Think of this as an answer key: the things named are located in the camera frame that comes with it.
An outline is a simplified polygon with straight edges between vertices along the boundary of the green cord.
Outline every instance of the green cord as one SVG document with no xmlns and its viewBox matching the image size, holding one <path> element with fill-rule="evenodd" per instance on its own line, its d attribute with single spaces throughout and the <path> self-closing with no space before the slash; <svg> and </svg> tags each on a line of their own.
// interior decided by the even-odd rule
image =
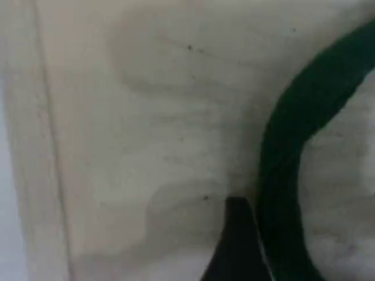
<svg viewBox="0 0 375 281">
<path fill-rule="evenodd" d="M 261 149 L 257 219 L 276 281 L 324 281 L 305 245 L 298 202 L 301 153 L 374 67 L 375 20 L 318 55 L 274 109 Z"/>
</svg>

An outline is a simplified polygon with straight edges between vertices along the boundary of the black plastic piece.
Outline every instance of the black plastic piece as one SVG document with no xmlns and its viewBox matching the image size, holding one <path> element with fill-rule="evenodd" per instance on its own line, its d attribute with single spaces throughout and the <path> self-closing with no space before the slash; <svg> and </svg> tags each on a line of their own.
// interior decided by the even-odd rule
<svg viewBox="0 0 375 281">
<path fill-rule="evenodd" d="M 201 281 L 271 281 L 258 243 L 253 212 L 242 197 L 226 201 L 220 242 Z"/>
</svg>

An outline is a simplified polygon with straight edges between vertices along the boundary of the dark green cable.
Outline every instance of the dark green cable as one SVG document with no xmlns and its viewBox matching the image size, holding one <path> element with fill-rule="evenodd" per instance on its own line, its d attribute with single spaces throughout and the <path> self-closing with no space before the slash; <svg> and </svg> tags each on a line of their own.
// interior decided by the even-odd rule
<svg viewBox="0 0 375 281">
<path fill-rule="evenodd" d="M 257 219 L 276 281 L 324 280 L 305 245 L 298 202 L 301 153 L 374 66 L 375 20 L 318 55 L 274 109 L 261 149 Z"/>
</svg>

